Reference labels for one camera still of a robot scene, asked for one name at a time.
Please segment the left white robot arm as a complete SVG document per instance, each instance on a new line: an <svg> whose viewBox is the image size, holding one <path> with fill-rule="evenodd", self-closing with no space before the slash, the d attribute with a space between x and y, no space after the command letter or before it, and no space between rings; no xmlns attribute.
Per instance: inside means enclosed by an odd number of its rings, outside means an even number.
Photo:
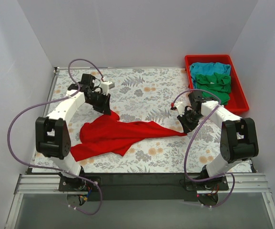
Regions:
<svg viewBox="0 0 275 229"><path fill-rule="evenodd" d="M77 191L86 190L87 182L83 168L70 152L68 123L84 103L92 105L99 113L111 114L109 90L115 87L115 83L105 81L96 86L96 80L93 75L84 73L77 84L68 87L66 95L69 98L35 122L37 152L51 159L61 170L59 175L64 184Z"/></svg>

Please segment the red t shirt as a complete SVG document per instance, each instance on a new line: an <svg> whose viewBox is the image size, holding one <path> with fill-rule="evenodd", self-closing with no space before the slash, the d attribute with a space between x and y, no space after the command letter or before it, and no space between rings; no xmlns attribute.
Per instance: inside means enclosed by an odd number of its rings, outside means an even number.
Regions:
<svg viewBox="0 0 275 229"><path fill-rule="evenodd" d="M165 128L154 121L121 122L115 112L103 114L80 129L80 144L71 147L71 154L79 162L106 153L125 155L136 142L148 138L186 136Z"/></svg>

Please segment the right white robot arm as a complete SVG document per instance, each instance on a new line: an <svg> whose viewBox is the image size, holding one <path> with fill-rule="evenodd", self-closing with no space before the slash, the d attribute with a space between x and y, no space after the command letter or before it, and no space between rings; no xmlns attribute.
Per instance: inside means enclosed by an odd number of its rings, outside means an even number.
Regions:
<svg viewBox="0 0 275 229"><path fill-rule="evenodd" d="M204 97L204 90L186 90L189 105L184 105L176 99L171 103L171 109L178 111L177 119L184 133L193 133L188 144L192 146L201 127L207 120L220 128L220 152L215 159L205 165L196 178L185 171L185 184L190 190L210 190L219 184L226 183L225 175L234 166L258 156L259 147L255 122L252 118L242 118L222 106L221 99L209 93Z"/></svg>

